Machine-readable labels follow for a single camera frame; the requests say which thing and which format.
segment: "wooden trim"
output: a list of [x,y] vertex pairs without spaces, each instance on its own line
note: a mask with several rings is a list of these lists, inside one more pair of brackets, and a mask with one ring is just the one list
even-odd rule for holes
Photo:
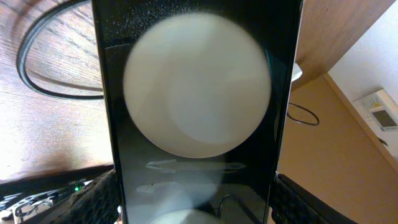
[[337,84],[331,78],[331,76],[326,73],[323,75],[323,77],[328,82],[331,89],[337,94],[337,96],[340,98],[340,100],[343,102],[343,104],[347,107],[347,109],[351,113],[351,115],[353,115],[354,119],[359,123],[360,127],[363,129],[363,131],[366,133],[366,135],[368,135],[369,139],[373,142],[373,144],[379,150],[381,155],[386,159],[386,161],[391,165],[391,167],[398,174],[398,162],[394,159],[394,157],[390,154],[390,152],[382,145],[382,143],[379,141],[378,137],[375,135],[375,133],[372,131],[372,129],[368,126],[368,124],[366,124],[365,120],[362,119],[361,115],[359,115],[359,113],[356,111],[354,106],[347,99],[347,97],[344,95],[344,93],[340,90],[340,88],[337,86]]

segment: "white wall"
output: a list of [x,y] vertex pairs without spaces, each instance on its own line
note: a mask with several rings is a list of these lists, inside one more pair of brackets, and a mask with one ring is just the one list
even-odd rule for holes
[[[351,102],[383,88],[398,103],[398,1],[347,51],[329,74]],[[398,132],[385,133],[376,123],[368,124],[379,138],[387,141],[388,150],[398,159]]]

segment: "white control panel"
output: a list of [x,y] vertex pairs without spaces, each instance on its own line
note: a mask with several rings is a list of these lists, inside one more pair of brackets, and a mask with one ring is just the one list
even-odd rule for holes
[[386,91],[379,90],[353,105],[367,123],[374,121],[382,131],[398,131],[398,106]]

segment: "white circle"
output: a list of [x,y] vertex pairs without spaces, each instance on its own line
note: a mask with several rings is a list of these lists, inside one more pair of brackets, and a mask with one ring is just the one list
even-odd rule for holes
[[177,210],[156,218],[150,224],[221,224],[221,222],[205,212],[195,209]]
[[151,27],[135,44],[123,79],[127,109],[157,147],[189,158],[226,153],[264,117],[267,60],[240,26],[184,14]]

